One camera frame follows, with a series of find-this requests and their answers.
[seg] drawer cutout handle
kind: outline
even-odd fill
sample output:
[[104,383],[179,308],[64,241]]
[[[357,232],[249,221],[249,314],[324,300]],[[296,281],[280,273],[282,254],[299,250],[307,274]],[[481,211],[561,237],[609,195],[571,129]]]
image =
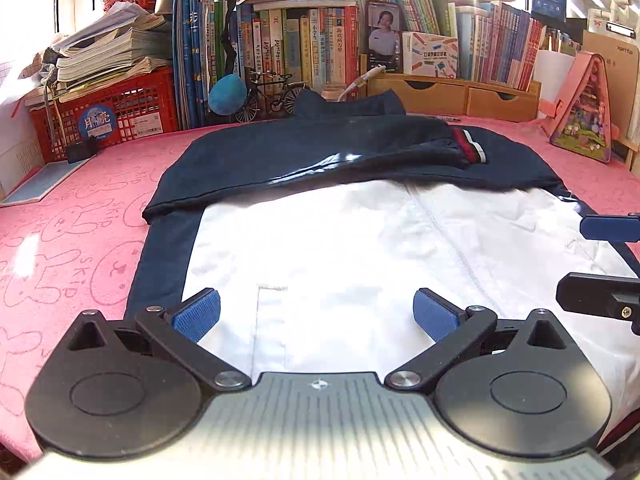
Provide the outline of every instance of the drawer cutout handle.
[[426,90],[431,88],[435,83],[429,83],[428,81],[405,81],[414,90]]
[[503,101],[511,101],[512,99],[515,99],[517,97],[517,95],[505,94],[504,92],[496,92],[496,93],[498,94],[498,97]]

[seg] round blue sticker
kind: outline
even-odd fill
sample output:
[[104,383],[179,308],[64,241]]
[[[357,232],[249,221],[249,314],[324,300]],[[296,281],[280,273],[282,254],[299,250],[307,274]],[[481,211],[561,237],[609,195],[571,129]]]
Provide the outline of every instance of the round blue sticker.
[[82,112],[78,129],[83,139],[103,140],[116,130],[116,114],[105,105],[94,105]]

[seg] metal screw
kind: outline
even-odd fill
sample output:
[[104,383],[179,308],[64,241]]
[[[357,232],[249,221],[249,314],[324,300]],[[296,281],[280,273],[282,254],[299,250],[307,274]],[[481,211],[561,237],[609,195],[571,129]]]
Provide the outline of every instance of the metal screw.
[[244,383],[244,374],[234,370],[226,370],[216,375],[213,382],[220,388],[237,388]]
[[396,388],[411,388],[418,384],[422,377],[411,370],[398,370],[391,374],[389,380]]

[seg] blue egg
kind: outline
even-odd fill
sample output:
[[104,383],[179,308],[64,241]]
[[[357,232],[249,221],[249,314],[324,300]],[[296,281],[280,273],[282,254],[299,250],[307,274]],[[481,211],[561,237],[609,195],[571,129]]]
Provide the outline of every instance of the blue egg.
[[225,75],[209,92],[209,108],[218,115],[235,114],[246,99],[246,85],[236,74]]

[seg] blue gripper pad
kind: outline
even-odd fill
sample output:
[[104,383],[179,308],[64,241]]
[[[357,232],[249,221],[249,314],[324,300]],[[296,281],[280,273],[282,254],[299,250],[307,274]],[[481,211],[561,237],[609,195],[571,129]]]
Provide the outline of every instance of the blue gripper pad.
[[436,343],[466,321],[466,313],[428,288],[414,295],[414,319]]
[[197,343],[220,320],[220,295],[213,288],[203,288],[168,314],[169,324]]
[[640,241],[640,217],[588,215],[580,222],[580,234],[587,240],[607,242]]

